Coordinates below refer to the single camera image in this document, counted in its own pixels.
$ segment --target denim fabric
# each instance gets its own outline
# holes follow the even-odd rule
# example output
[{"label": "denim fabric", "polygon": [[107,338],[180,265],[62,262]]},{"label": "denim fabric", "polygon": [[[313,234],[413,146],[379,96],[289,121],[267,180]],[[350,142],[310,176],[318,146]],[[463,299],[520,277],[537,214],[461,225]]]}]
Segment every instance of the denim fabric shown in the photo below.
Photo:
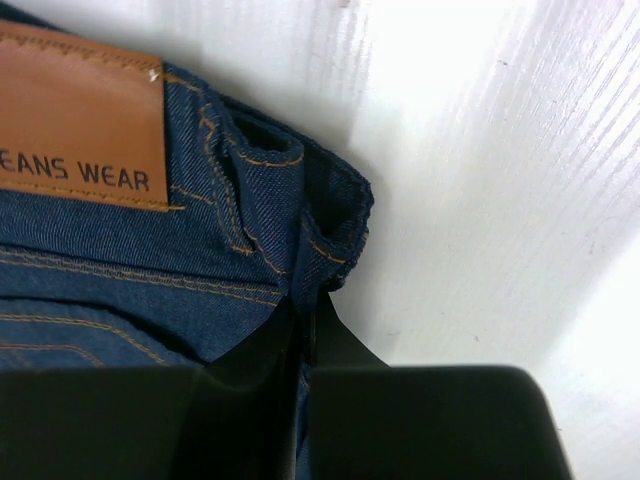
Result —
[{"label": "denim fabric", "polygon": [[354,267],[358,172],[181,68],[164,80],[168,213],[0,190],[0,368],[205,364],[285,295],[306,321]]}]

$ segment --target brown leather label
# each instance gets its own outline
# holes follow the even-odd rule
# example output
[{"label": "brown leather label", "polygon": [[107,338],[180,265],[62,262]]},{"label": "brown leather label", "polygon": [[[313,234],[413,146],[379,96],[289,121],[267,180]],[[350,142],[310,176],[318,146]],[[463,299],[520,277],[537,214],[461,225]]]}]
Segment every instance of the brown leather label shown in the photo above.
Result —
[{"label": "brown leather label", "polygon": [[0,21],[0,188],[168,211],[159,58]]}]

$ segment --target white painted wood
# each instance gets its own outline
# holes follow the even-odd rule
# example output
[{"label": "white painted wood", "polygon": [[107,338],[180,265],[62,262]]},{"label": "white painted wood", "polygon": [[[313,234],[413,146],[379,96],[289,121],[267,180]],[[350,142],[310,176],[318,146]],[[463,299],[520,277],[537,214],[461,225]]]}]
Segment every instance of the white painted wood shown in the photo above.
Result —
[{"label": "white painted wood", "polygon": [[576,478],[638,478],[636,2],[12,2],[343,154],[377,198],[349,327],[395,364],[527,369]]}]

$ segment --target orange stitching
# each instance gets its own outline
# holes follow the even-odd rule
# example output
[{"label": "orange stitching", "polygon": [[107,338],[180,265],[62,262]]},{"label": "orange stitching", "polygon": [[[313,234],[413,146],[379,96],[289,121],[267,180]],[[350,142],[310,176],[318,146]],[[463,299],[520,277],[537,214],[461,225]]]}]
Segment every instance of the orange stitching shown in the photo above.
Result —
[{"label": "orange stitching", "polygon": [[[8,345],[8,343],[0,337],[0,340],[3,341],[4,343],[0,344],[0,345]],[[11,354],[11,356],[18,361],[18,363],[21,363],[23,367],[25,368],[32,368],[31,364],[27,361],[26,358],[24,358],[22,355],[20,355],[18,352],[14,351],[14,350],[9,350],[9,353]],[[12,361],[9,360],[9,358],[7,357],[7,363],[9,363],[9,365],[12,368],[20,368],[19,365],[16,365],[15,363],[13,363]]]},{"label": "orange stitching", "polygon": [[171,278],[171,277],[166,277],[166,276],[162,276],[162,275],[149,275],[149,274],[145,274],[145,273],[141,273],[141,272],[134,272],[134,271],[130,271],[130,270],[120,270],[117,268],[109,268],[109,267],[101,267],[98,265],[91,265],[91,264],[87,264],[87,263],[80,263],[80,262],[71,262],[69,260],[64,260],[62,258],[55,258],[55,257],[47,257],[44,255],[34,255],[34,254],[29,254],[29,253],[17,253],[17,252],[5,252],[0,250],[0,256],[6,256],[6,257],[18,257],[18,258],[23,258],[23,259],[33,259],[33,260],[42,260],[45,262],[58,262],[62,265],[66,265],[66,266],[71,266],[71,267],[76,267],[76,268],[85,268],[85,269],[95,269],[95,270],[100,270],[102,272],[111,272],[111,273],[119,273],[121,275],[130,275],[130,276],[138,276],[141,278],[145,278],[145,279],[157,279],[157,280],[165,280],[167,282],[168,286],[176,286],[176,285],[180,285],[180,282],[184,282],[184,283],[191,283],[194,285],[198,285],[201,287],[218,287],[218,288],[223,288],[223,289],[228,289],[228,290],[240,290],[240,291],[249,291],[249,292],[259,292],[259,293],[266,293],[266,294],[270,294],[270,295],[276,295],[279,296],[281,295],[281,292],[277,291],[277,290],[263,290],[260,288],[251,288],[251,287],[239,287],[239,286],[235,286],[235,285],[225,285],[222,283],[211,283],[211,282],[198,282],[197,280],[191,280],[188,278]]},{"label": "orange stitching", "polygon": [[322,250],[322,248],[320,248],[318,246],[318,244],[316,242],[314,242],[313,240],[309,239],[309,242],[311,243],[311,246],[322,256],[327,257],[329,260],[331,260],[332,262],[336,262],[339,263],[340,265],[347,263],[346,260],[342,260],[341,258],[336,258],[333,255],[331,255],[329,252],[326,252],[324,250]]},{"label": "orange stitching", "polygon": [[[311,232],[309,231],[309,227],[307,227],[307,225],[302,222],[302,228],[304,228],[307,233],[311,234]],[[313,240],[311,240],[311,238],[309,238],[309,243],[311,244],[311,246],[323,257],[328,258],[329,260],[331,260],[332,262],[336,262],[339,263],[340,265],[343,265],[345,263],[347,263],[346,260],[343,260],[341,258],[336,258],[333,255],[331,255],[329,252],[327,252],[326,250],[323,250],[321,247],[318,246],[318,244],[316,242],[314,242]]]},{"label": "orange stitching", "polygon": [[0,344],[0,350],[69,350],[83,356],[89,360],[96,367],[104,365],[98,358],[94,357],[91,353],[87,352],[84,348],[76,347],[75,345],[26,345],[20,343],[4,343]]},{"label": "orange stitching", "polygon": [[258,239],[256,237],[254,237],[253,235],[251,235],[251,233],[249,233],[249,230],[247,229],[247,227],[244,228],[244,233],[247,234],[247,236],[253,240],[253,242],[256,244],[256,247],[258,247],[258,250],[260,250],[262,252],[262,259],[267,262],[267,265],[269,265],[274,272],[279,273],[280,275],[289,275],[291,272],[288,272],[286,270],[280,270],[278,267],[276,267],[268,258],[267,258],[267,254],[264,253],[264,250],[262,249],[262,247],[260,246],[260,242],[258,242]]},{"label": "orange stitching", "polygon": [[64,56],[74,55],[80,57],[81,60],[100,62],[103,65],[119,67],[123,70],[134,70],[137,72],[148,73],[151,69],[161,67],[160,64],[153,64],[121,55],[113,55],[107,52],[99,52],[98,50],[91,48],[79,47],[77,45],[57,42],[54,40],[44,40],[37,37],[17,35],[9,32],[0,32],[0,43],[4,41],[14,41],[19,47],[28,45],[33,48],[38,48],[41,51],[54,50]]},{"label": "orange stitching", "polygon": [[187,197],[191,197],[201,202],[204,202],[209,206],[213,205],[213,202],[209,200],[207,197],[203,197],[202,195],[196,195],[195,193],[191,193],[185,190],[184,188],[179,187],[178,185],[171,185],[171,190],[181,193],[182,195],[186,195]]},{"label": "orange stitching", "polygon": [[194,292],[212,293],[214,295],[224,295],[224,296],[227,296],[227,297],[238,298],[240,300],[247,300],[248,302],[260,303],[260,304],[263,304],[263,305],[269,305],[271,307],[277,306],[276,303],[268,302],[266,300],[258,300],[256,298],[245,297],[245,296],[242,296],[242,295],[236,295],[236,294],[229,293],[229,292],[220,292],[220,291],[217,291],[217,290],[209,290],[209,289],[204,289],[204,288],[195,288],[195,287],[190,287],[188,285],[179,285],[179,284],[163,283],[163,282],[153,282],[153,281],[150,281],[150,280],[139,280],[137,278],[116,277],[116,276],[113,276],[113,275],[106,275],[106,274],[97,273],[97,272],[87,272],[87,271],[78,270],[78,269],[74,269],[74,268],[56,267],[56,266],[53,266],[53,265],[42,265],[40,263],[12,262],[12,261],[9,261],[9,260],[2,260],[2,259],[0,259],[0,263],[4,263],[4,264],[7,264],[7,265],[19,265],[19,266],[26,266],[26,267],[35,267],[35,268],[47,268],[47,269],[50,269],[50,270],[59,270],[59,271],[63,271],[63,272],[83,273],[85,275],[93,275],[93,276],[96,276],[96,277],[111,278],[113,280],[124,280],[124,281],[128,281],[128,282],[148,283],[150,285],[161,285],[163,287],[184,288],[185,290],[192,290]]},{"label": "orange stitching", "polygon": [[202,91],[202,89],[200,87],[197,87],[193,83],[190,83],[190,82],[187,82],[186,80],[183,80],[182,78],[180,78],[177,75],[174,75],[173,73],[162,72],[162,78],[165,80],[165,82],[177,83],[177,84],[182,85],[183,87],[187,88],[188,90],[192,90],[192,91],[198,92],[200,94],[203,93],[203,91]]},{"label": "orange stitching", "polygon": [[187,207],[184,206],[172,206],[167,203],[161,202],[151,202],[148,200],[137,200],[135,198],[129,197],[117,197],[115,195],[110,195],[108,193],[96,193],[96,192],[87,192],[84,190],[73,190],[71,188],[63,188],[63,187],[50,187],[47,185],[34,185],[33,183],[28,182],[16,182],[13,180],[0,180],[0,185],[14,185],[17,187],[28,187],[34,190],[50,190],[52,192],[63,192],[68,193],[70,195],[80,195],[84,197],[98,197],[103,200],[118,200],[125,205],[143,205],[150,208],[157,208],[158,210],[169,209],[169,210],[185,210]]},{"label": "orange stitching", "polygon": [[66,317],[49,317],[46,315],[0,315],[0,320],[6,320],[9,322],[41,322],[41,323],[53,323],[58,325],[79,325],[82,327],[93,327],[99,330],[105,330],[107,332],[115,333],[122,339],[129,342],[131,345],[136,347],[141,352],[147,354],[150,358],[159,363],[160,365],[166,365],[167,362],[160,358],[158,355],[153,353],[144,345],[136,342],[129,334],[123,332],[122,330],[112,327],[111,325],[105,325],[99,322],[92,322],[89,320],[80,320],[77,318],[66,318]]},{"label": "orange stitching", "polygon": [[[229,141],[229,143],[231,145],[233,145],[234,147],[238,146],[238,143],[234,140],[234,138],[228,134],[225,133],[225,137],[227,137],[227,140]],[[296,158],[295,160],[287,160],[286,162],[282,162],[282,163],[271,163],[271,162],[261,162],[258,160],[254,160],[253,158],[245,155],[244,153],[239,153],[236,152],[236,154],[242,158],[245,162],[250,163],[252,165],[260,165],[262,167],[275,167],[275,168],[279,168],[279,167],[291,167],[293,165],[297,165],[298,163],[300,163],[302,161],[302,159],[304,158],[304,153],[302,155],[300,155],[298,158]]]},{"label": "orange stitching", "polygon": [[[205,138],[204,152],[207,155],[207,159],[209,163],[213,167],[213,171],[216,174],[218,181],[222,182],[222,184],[224,185],[224,190],[226,192],[225,200],[227,203],[227,208],[229,209],[229,217],[231,218],[231,227],[233,228],[233,231],[236,234],[236,239],[239,240],[240,243],[242,243],[242,238],[240,237],[240,231],[238,230],[238,225],[236,224],[236,221],[235,221],[235,215],[233,214],[233,205],[231,203],[231,192],[229,190],[229,184],[228,182],[225,181],[226,179],[224,178],[224,175],[220,171],[218,163],[215,161],[213,153],[211,152],[211,146],[209,145],[209,142],[211,141],[211,138],[213,137],[213,134],[215,133],[215,130],[216,130],[215,124],[210,119],[208,119],[205,115],[205,110],[210,106],[211,106],[211,103],[207,103],[202,108],[200,108],[200,111],[199,111],[200,124],[202,125],[204,123],[207,127],[209,127],[209,133]],[[233,242],[231,241],[229,243],[231,243],[232,245],[231,248],[233,248],[233,250],[242,252],[247,255],[254,253],[251,249],[240,247],[238,245],[233,245]]]}]

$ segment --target jeans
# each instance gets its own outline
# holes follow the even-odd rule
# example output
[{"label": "jeans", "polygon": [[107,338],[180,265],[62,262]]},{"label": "jeans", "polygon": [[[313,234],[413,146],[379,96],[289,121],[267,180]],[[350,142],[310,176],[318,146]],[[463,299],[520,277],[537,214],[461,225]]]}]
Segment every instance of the jeans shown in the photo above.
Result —
[{"label": "jeans", "polygon": [[[0,18],[47,26],[3,4]],[[369,183],[313,140],[164,69],[168,213],[0,189],[1,369],[205,365],[283,296],[307,322],[318,290],[355,266]]]}]

